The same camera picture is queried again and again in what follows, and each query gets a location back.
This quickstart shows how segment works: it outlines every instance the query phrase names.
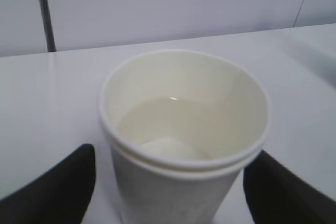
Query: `white paper cup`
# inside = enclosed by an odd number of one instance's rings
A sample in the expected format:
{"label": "white paper cup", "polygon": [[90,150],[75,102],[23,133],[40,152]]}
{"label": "white paper cup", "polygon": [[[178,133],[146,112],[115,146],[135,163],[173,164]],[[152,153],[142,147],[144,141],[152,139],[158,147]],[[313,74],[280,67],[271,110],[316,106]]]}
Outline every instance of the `white paper cup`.
{"label": "white paper cup", "polygon": [[[238,148],[225,136],[195,143],[206,160],[150,153],[117,131],[139,104],[178,97],[230,112]],[[187,50],[163,50],[128,60],[106,79],[100,116],[111,149],[124,224],[210,223],[239,171],[260,152],[269,121],[266,95],[242,68]]]}

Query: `white wall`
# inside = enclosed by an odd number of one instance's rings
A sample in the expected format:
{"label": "white wall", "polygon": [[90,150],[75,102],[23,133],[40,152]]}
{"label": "white wall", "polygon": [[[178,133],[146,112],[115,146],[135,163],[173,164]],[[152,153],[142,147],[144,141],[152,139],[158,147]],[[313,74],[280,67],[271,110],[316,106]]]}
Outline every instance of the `white wall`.
{"label": "white wall", "polygon": [[304,0],[295,26],[336,23],[336,0]]}
{"label": "white wall", "polygon": [[47,52],[38,0],[0,0],[0,57]]}
{"label": "white wall", "polygon": [[49,0],[57,50],[292,27],[303,0]]}

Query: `table surface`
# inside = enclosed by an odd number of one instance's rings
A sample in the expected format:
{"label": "table surface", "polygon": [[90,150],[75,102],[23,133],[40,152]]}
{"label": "table surface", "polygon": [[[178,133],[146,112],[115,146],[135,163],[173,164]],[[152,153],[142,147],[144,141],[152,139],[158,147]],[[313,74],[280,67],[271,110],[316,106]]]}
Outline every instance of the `table surface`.
{"label": "table surface", "polygon": [[[105,76],[158,49],[223,57],[251,72],[272,105],[265,150],[336,200],[336,24],[0,58],[0,198],[82,143],[96,149],[97,183],[84,223],[120,223],[109,147],[98,121]],[[215,223],[253,223],[242,174]]]}

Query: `liquid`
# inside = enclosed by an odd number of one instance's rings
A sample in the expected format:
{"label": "liquid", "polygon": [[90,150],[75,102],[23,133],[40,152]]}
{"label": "liquid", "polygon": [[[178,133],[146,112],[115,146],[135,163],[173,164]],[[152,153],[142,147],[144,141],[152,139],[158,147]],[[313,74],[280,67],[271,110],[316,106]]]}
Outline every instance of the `liquid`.
{"label": "liquid", "polygon": [[224,109],[184,99],[160,98],[140,104],[117,130],[142,149],[170,158],[218,158],[238,148]]}

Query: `cup rim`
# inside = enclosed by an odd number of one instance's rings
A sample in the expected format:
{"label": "cup rim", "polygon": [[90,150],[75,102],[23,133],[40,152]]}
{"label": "cup rim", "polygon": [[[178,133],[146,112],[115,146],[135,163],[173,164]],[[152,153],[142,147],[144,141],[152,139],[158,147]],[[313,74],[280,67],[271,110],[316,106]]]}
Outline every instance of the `cup rim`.
{"label": "cup rim", "polygon": [[[139,58],[143,58],[149,55],[163,53],[163,52],[188,52],[188,53],[198,54],[198,55],[208,57],[208,58],[213,58],[216,60],[223,61],[229,65],[232,65],[235,68],[243,71],[246,75],[248,75],[259,86],[266,100],[267,122],[266,122],[265,129],[262,135],[260,136],[260,138],[242,152],[239,152],[237,154],[233,154],[230,156],[226,156],[226,157],[221,157],[221,158],[216,158],[216,159],[207,159],[207,160],[170,159],[168,157],[162,157],[157,154],[142,150],[139,147],[137,147],[135,144],[132,144],[131,142],[127,141],[125,137],[123,137],[120,133],[118,133],[118,131],[116,130],[116,127],[109,123],[107,112],[104,106],[107,85],[109,84],[109,81],[113,78],[113,76],[119,70],[121,70],[124,66],[126,66],[128,63],[134,60],[137,60]],[[145,53],[136,55],[134,57],[131,57],[130,59],[125,60],[124,62],[119,64],[116,68],[114,68],[111,71],[111,73],[107,75],[107,77],[105,78],[101,86],[100,97],[99,97],[100,121],[104,129],[107,131],[107,133],[113,137],[113,142],[115,143],[112,143],[112,144],[118,144],[120,147],[127,150],[128,153],[133,154],[133,156],[136,156],[142,159],[143,161],[147,161],[151,164],[154,164],[154,165],[156,164],[156,165],[170,167],[170,168],[184,169],[184,170],[186,169],[190,169],[190,170],[216,169],[219,167],[224,167],[224,166],[228,166],[228,165],[240,162],[242,159],[247,158],[249,155],[252,155],[255,151],[257,151],[258,149],[261,149],[262,145],[265,142],[265,138],[266,138],[266,135],[268,134],[269,127],[270,127],[270,119],[271,119],[270,114],[271,114],[270,100],[268,98],[267,92],[265,91],[264,87],[260,84],[260,82],[252,74],[250,74],[247,70],[219,56],[213,56],[208,53],[186,50],[186,49],[162,49],[162,50],[149,51],[149,52],[145,52]]]}

